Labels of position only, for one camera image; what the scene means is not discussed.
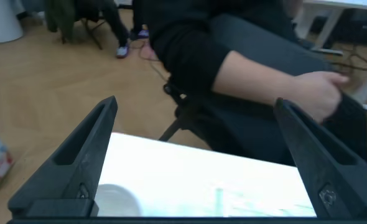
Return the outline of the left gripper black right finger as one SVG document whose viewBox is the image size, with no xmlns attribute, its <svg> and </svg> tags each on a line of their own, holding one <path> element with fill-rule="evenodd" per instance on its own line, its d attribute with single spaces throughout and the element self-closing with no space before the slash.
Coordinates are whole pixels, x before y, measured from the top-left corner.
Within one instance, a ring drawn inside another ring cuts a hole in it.
<svg viewBox="0 0 367 224">
<path fill-rule="evenodd" d="M 367 218 L 367 163 L 295 104 L 274 114 L 320 218 Z"/>
</svg>

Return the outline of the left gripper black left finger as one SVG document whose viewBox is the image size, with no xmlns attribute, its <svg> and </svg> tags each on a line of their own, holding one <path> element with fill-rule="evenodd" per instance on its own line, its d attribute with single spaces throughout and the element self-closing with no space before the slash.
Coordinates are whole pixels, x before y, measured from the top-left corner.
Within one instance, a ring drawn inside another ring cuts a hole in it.
<svg viewBox="0 0 367 224">
<path fill-rule="evenodd" d="M 14 218 L 88 218 L 98 211 L 95 195 L 118 104 L 99 102 L 8 202 Z"/>
</svg>

